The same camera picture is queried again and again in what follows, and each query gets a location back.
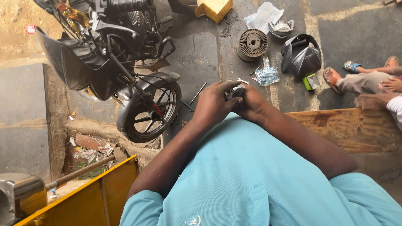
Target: spool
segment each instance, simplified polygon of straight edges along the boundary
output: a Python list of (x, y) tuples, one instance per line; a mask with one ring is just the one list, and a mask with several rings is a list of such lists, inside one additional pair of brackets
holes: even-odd
[(268, 37), (258, 29), (250, 29), (242, 34), (237, 45), (237, 55), (246, 62), (254, 62), (268, 48)]

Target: flip-flop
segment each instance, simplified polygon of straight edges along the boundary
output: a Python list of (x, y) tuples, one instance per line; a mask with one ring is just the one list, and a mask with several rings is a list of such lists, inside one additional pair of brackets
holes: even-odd
[(343, 69), (345, 69), (347, 72), (357, 74), (358, 72), (357, 72), (356, 67), (359, 67), (359, 66), (361, 66), (361, 64), (357, 64), (353, 61), (348, 61), (343, 64)]
[(398, 57), (396, 57), (396, 56), (391, 56), (391, 57), (389, 57), (388, 60), (385, 61), (384, 67), (386, 67), (386, 66), (388, 65), (387, 63), (388, 63), (388, 61), (389, 61), (391, 58), (394, 58), (394, 59), (396, 60), (396, 66), (398, 67), (398, 66), (399, 66), (399, 59), (398, 59)]
[(325, 79), (325, 73), (326, 73), (328, 70), (330, 70), (330, 69), (333, 70), (332, 67), (326, 68), (326, 69), (324, 70), (324, 73), (322, 74), (322, 77), (324, 78), (324, 81), (325, 81), (333, 90), (335, 90), (336, 93), (338, 93), (339, 95), (342, 95), (342, 94), (343, 94), (342, 91), (340, 91), (336, 86), (333, 86), (330, 82), (328, 82), (328, 81)]

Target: black plastic cover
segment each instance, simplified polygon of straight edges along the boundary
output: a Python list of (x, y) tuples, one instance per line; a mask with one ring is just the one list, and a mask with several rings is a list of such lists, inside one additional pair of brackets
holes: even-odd
[(70, 47), (51, 39), (39, 27), (36, 27), (36, 34), (52, 68), (70, 90), (89, 86), (100, 100), (105, 101), (122, 85), (119, 70), (111, 60), (92, 69)]
[[(312, 43), (314, 47), (307, 46), (295, 58), (292, 56), (292, 46)], [(285, 42), (281, 50), (281, 71), (291, 70), (297, 78), (307, 77), (321, 69), (321, 51), (317, 41), (311, 36), (300, 34)]]

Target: white sleeve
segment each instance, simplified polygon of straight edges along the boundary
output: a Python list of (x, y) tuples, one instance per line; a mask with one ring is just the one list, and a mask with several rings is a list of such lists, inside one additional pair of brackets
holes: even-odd
[(397, 96), (392, 98), (387, 104), (387, 109), (391, 112), (396, 124), (402, 131), (402, 97)]

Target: small green box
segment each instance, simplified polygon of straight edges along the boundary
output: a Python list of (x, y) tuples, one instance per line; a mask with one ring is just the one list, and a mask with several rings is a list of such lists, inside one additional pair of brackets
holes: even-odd
[(317, 75), (314, 73), (301, 79), (307, 90), (313, 90), (321, 86)]

